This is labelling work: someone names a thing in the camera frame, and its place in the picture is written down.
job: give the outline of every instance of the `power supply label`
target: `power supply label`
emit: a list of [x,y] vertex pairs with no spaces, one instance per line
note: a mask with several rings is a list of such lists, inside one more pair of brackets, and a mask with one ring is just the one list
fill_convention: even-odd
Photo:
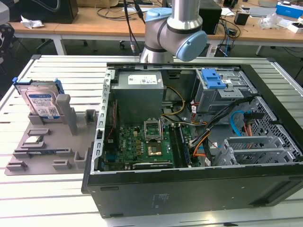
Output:
[[138,85],[138,84],[157,84],[157,76],[156,75],[129,75],[128,76],[128,84]]
[[40,117],[54,119],[59,118],[57,107],[53,104],[53,98],[49,94],[28,95],[30,102]]

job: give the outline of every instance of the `black box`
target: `black box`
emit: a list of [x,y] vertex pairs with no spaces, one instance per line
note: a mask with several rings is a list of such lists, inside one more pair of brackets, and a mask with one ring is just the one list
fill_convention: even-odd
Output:
[[71,24],[78,14],[76,0],[39,0],[50,8],[56,8],[57,1],[60,1],[60,8],[57,12],[51,12],[32,0],[20,0],[13,8],[14,15],[10,15],[10,21],[20,21],[20,15],[30,20],[41,20],[43,23],[53,22]]
[[208,35],[216,33],[222,9],[214,0],[201,0],[199,15],[203,19],[202,30]]
[[236,25],[245,25],[248,17],[249,17],[248,13],[237,12],[234,22]]

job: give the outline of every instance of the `circuit board chip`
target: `circuit board chip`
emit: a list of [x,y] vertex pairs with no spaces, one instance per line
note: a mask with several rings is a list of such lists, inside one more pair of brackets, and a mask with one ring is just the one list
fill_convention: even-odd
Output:
[[161,156],[162,155],[161,144],[160,143],[148,143],[147,155],[148,156]]

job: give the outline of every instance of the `computer case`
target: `computer case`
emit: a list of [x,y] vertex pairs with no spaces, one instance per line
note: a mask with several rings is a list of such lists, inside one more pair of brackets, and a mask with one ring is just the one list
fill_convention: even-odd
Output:
[[[105,97],[105,102],[101,105],[104,106],[104,111],[100,110],[98,119],[98,125],[101,125],[101,127],[104,127],[104,122],[106,122],[106,102],[109,100],[110,92],[109,83],[111,78],[114,78],[112,83],[116,84],[118,82],[116,75],[119,67],[121,69],[124,67],[123,70],[130,74],[138,69],[153,69],[154,72],[159,68],[175,71],[180,68],[189,70],[195,67],[201,69],[210,66],[230,70],[231,67],[228,63],[221,64],[221,66],[215,63],[207,65],[181,63],[173,66],[164,64],[140,65],[135,70],[134,64],[128,63],[126,66],[123,64],[121,63],[120,66],[119,64],[110,65],[106,72],[104,93],[102,95]],[[283,145],[285,149],[288,149],[287,146],[294,146],[296,150],[293,153],[295,157],[292,155],[294,162],[287,163],[289,159],[284,157],[283,153],[281,163],[273,162],[273,159],[269,158],[266,162],[256,162],[245,167],[241,163],[240,165],[203,168],[191,166],[189,168],[125,169],[125,171],[107,172],[102,171],[102,168],[104,168],[105,159],[110,157],[103,158],[101,155],[103,149],[108,149],[103,148],[102,145],[102,138],[106,138],[106,132],[97,130],[97,139],[88,158],[84,174],[82,192],[87,193],[89,191],[102,218],[268,207],[278,204],[303,187],[303,164],[300,151],[303,147],[301,139],[303,129],[250,65],[242,64],[234,67],[236,73],[238,70],[241,71],[239,74],[246,78],[245,81],[250,84],[250,89],[258,91],[258,95],[262,97],[245,105],[250,110],[258,110],[258,112],[264,113],[263,119],[255,124],[252,130],[254,135],[259,139],[263,135],[265,137],[269,135],[278,136],[285,142]],[[214,132],[214,135],[226,136],[225,133],[219,131]],[[260,142],[260,144],[253,146],[262,148],[264,144]],[[247,143],[244,143],[238,148],[247,149],[251,147],[252,145],[247,146]],[[250,156],[247,156],[247,158],[245,157],[243,161],[251,160]]]
[[203,19],[202,30],[214,35],[221,16],[221,7],[214,0],[201,0],[199,15]]
[[[56,8],[57,0],[39,0],[50,8]],[[15,4],[10,4],[10,21],[20,21],[20,15],[30,20],[41,20],[43,23],[53,22],[61,24],[71,24],[78,13],[76,0],[58,0],[60,8],[57,12],[51,12],[32,0],[20,0]]]

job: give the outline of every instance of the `yellow wire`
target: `yellow wire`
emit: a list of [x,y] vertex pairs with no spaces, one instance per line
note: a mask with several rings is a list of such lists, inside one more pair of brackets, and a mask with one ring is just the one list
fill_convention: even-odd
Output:
[[183,97],[180,95],[180,93],[178,91],[176,91],[175,89],[173,89],[172,87],[167,86],[168,88],[170,88],[171,90],[173,90],[174,92],[177,93],[177,95],[182,99],[182,107],[180,110],[176,111],[176,112],[172,112],[172,113],[163,113],[161,114],[162,116],[170,116],[170,115],[175,115],[178,114],[180,112],[183,111],[184,107],[185,107],[185,100],[183,99]]

